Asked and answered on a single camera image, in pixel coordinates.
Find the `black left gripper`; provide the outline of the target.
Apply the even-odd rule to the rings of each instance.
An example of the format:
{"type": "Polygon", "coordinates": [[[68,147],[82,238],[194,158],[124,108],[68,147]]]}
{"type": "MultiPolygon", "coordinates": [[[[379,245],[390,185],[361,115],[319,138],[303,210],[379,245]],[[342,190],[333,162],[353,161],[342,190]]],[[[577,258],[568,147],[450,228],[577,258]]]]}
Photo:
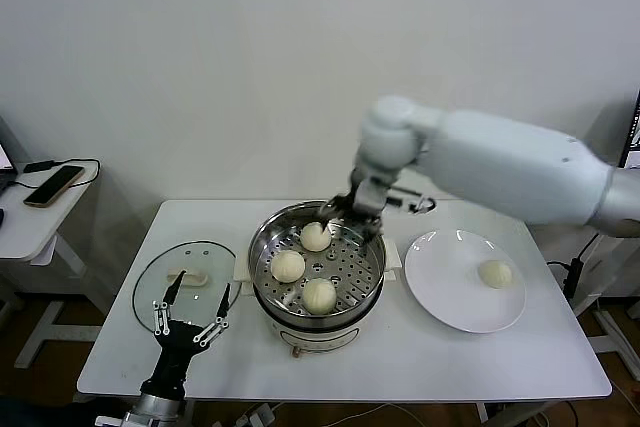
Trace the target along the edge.
{"type": "Polygon", "coordinates": [[[186,271],[181,270],[166,289],[162,301],[153,302],[153,333],[161,353],[151,377],[141,385],[142,394],[184,395],[191,359],[204,352],[204,347],[209,347],[229,326],[230,283],[226,285],[215,319],[206,327],[171,319],[171,306],[185,274],[186,271]]]}

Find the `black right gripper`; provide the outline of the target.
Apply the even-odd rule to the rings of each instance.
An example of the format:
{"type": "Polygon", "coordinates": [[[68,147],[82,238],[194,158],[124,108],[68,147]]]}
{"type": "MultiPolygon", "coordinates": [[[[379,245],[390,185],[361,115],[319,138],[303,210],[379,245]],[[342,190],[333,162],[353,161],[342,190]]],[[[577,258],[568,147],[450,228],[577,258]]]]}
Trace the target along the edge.
{"type": "Polygon", "coordinates": [[[357,224],[360,244],[364,246],[382,232],[383,209],[383,204],[367,203],[365,199],[356,198],[351,194],[336,195],[319,207],[317,218],[323,230],[333,219],[345,219],[351,224],[357,224]]]}

